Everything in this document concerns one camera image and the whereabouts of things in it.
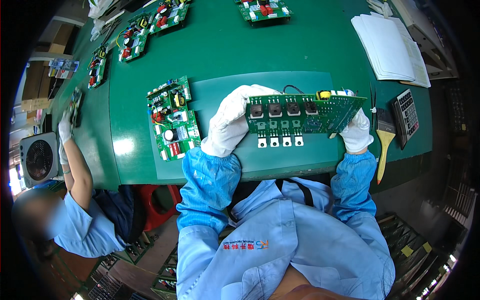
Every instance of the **embroidered logo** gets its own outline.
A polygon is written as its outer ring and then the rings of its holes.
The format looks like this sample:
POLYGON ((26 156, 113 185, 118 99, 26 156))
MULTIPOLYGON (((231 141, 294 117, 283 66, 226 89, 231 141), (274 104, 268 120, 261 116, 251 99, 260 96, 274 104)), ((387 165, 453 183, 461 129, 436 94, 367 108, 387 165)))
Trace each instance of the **embroidered logo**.
POLYGON ((224 250, 261 250, 268 249, 268 240, 265 242, 262 240, 234 240, 223 241, 222 247, 224 250))

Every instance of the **light blue work uniform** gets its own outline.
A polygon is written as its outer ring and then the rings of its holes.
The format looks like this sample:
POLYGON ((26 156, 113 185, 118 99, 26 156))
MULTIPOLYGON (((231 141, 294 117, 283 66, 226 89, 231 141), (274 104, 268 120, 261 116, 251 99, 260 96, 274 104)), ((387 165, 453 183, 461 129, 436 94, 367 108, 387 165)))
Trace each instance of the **light blue work uniform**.
POLYGON ((94 199, 90 200, 88 212, 75 202, 70 192, 65 195, 64 203, 68 218, 63 231, 54 238, 60 247, 89 258, 125 249, 125 242, 115 234, 113 223, 105 216, 94 199))
POLYGON ((395 267, 374 218, 368 193, 376 168, 370 152, 345 154, 330 188, 292 178, 312 192, 315 207, 304 204, 297 184, 279 191, 265 180, 232 209, 236 229, 218 245, 227 225, 221 212, 240 180, 234 155, 209 156, 190 150, 182 163, 188 183, 177 205, 180 231, 177 265, 179 299, 268 299, 288 265, 316 287, 362 299, 383 299, 395 267), (326 214, 334 198, 333 216, 326 214))

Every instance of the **green anti-static mat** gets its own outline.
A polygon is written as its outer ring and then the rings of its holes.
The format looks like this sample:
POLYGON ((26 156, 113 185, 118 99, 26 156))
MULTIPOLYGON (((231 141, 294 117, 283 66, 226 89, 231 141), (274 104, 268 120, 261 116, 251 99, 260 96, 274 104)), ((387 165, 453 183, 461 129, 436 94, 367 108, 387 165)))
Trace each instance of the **green anti-static mat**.
MULTIPOLYGON (((203 120, 198 122, 202 138, 208 135, 209 124, 205 120, 215 115, 223 98, 243 84, 260 84, 280 91, 285 85, 292 84, 305 93, 333 89, 330 73, 305 71, 250 73, 190 83, 192 100, 188 102, 188 108, 196 111, 198 120, 203 120)), ((286 92, 296 93, 290 88, 286 92)), ((144 120, 150 122, 146 113, 144 120)), ((153 127, 149 128, 157 179, 183 178, 182 160, 163 161, 155 143, 153 127)), ((304 165, 316 168, 319 164, 338 160, 338 142, 328 139, 327 134, 305 134, 303 141, 304 146, 259 149, 257 136, 248 133, 234 151, 240 160, 243 178, 297 171, 305 169, 304 165)))

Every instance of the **yellow sticky note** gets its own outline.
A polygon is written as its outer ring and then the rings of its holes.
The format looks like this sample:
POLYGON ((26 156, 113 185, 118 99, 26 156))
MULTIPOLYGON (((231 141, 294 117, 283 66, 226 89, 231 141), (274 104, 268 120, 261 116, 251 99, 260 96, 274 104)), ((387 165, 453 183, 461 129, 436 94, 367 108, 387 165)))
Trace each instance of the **yellow sticky note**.
POLYGON ((405 246, 402 249, 402 253, 405 254, 406 257, 409 257, 410 255, 412 255, 413 250, 409 246, 405 246))
POLYGON ((432 251, 432 247, 430 246, 430 244, 428 242, 426 242, 425 244, 423 244, 423 248, 425 249, 425 251, 427 253, 430 253, 430 251, 432 251))

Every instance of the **blue anti-static coat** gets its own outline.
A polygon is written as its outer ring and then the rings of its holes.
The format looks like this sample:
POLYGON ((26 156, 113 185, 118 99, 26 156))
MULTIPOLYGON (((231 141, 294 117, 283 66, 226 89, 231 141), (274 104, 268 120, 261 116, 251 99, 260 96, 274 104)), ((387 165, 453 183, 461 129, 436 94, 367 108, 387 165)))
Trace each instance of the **blue anti-static coat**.
POLYGON ((338 294, 383 299, 395 279, 387 244, 375 221, 368 188, 376 168, 370 152, 345 154, 329 187, 292 178, 312 192, 304 204, 298 185, 263 181, 232 210, 240 221, 218 245, 228 223, 222 213, 240 180, 234 155, 190 150, 182 163, 188 183, 177 205, 179 299, 268 299, 291 264, 308 281, 338 294), (326 213, 334 199, 332 215, 326 213))

